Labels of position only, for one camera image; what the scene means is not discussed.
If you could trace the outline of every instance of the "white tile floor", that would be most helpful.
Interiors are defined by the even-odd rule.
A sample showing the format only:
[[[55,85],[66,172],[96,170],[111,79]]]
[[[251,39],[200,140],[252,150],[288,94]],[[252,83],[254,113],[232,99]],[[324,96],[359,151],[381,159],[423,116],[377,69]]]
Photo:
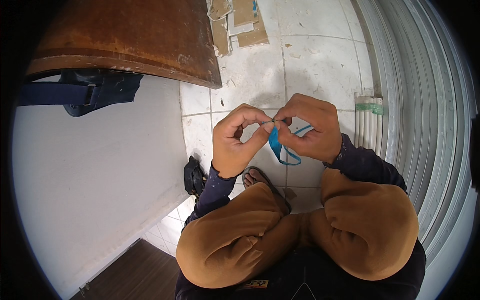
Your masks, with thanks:
[[[230,55],[218,59],[223,87],[209,90],[181,83],[182,123],[187,157],[199,159],[205,173],[212,160],[212,128],[228,112],[248,103],[274,116],[294,93],[329,101],[338,109],[340,129],[355,133],[354,93],[373,95],[370,45],[350,0],[257,0],[269,45],[239,48],[232,42]],[[294,119],[291,130],[306,123]],[[258,125],[241,138],[247,140]],[[293,213],[320,207],[323,165],[302,157],[298,166],[278,162],[265,145],[250,165],[261,168],[283,193],[290,187]],[[244,190],[237,180],[231,198]],[[146,238],[175,256],[181,226],[193,209],[192,198],[182,203],[152,228]]]

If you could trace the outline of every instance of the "fingernail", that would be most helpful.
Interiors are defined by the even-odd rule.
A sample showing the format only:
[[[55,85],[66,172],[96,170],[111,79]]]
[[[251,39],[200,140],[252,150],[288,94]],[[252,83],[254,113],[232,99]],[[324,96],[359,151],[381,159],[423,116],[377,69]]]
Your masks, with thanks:
[[[268,122],[264,124],[264,129],[268,133],[272,133],[274,124],[272,122]]]
[[[275,124],[275,127],[277,130],[280,130],[280,123],[277,120],[273,120],[273,123]]]

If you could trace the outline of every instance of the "white wall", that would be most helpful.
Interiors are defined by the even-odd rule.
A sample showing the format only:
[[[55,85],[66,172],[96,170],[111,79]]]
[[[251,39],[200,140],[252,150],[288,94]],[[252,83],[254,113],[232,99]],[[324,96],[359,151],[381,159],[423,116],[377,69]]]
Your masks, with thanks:
[[[187,198],[179,87],[145,76],[134,102],[79,118],[60,105],[17,109],[19,211],[63,299]]]

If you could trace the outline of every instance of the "cardboard piece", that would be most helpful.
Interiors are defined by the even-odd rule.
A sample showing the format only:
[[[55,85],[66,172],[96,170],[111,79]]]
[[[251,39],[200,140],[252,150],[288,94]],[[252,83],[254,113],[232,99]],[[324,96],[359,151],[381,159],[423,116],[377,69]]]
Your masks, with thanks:
[[[227,19],[212,22],[212,35],[215,55],[222,57],[230,53],[230,39],[227,33]]]
[[[242,26],[235,26],[234,25],[234,15],[233,13],[229,13],[228,16],[228,35],[229,36],[235,36],[237,34],[243,33],[243,32],[250,32],[253,31],[253,24],[245,24]]]
[[[237,35],[239,47],[248,47],[253,45],[268,44],[267,31],[265,30],[264,21],[257,5],[258,22],[253,23],[253,31],[245,32]]]
[[[231,12],[232,7],[228,0],[212,0],[212,5],[210,5],[207,15],[212,21],[218,21]]]
[[[255,0],[232,0],[235,27],[259,21]]]

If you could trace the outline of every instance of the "black cloth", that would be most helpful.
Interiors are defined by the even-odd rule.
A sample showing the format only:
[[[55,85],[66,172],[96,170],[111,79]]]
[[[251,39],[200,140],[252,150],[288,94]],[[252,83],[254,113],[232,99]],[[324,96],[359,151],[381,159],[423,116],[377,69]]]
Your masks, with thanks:
[[[355,148],[346,134],[342,137],[340,154],[332,165],[324,163],[325,166],[339,169],[352,180],[394,184],[406,192],[405,182],[393,165],[370,149]],[[228,204],[235,179],[222,179],[211,167],[204,192],[185,223]],[[189,282],[180,271],[175,299],[415,299],[425,276],[425,264],[425,251],[417,240],[410,259],[400,271],[386,279],[367,281],[345,272],[322,249],[303,247],[252,278],[268,280],[267,288],[246,288],[244,284],[201,288]]]

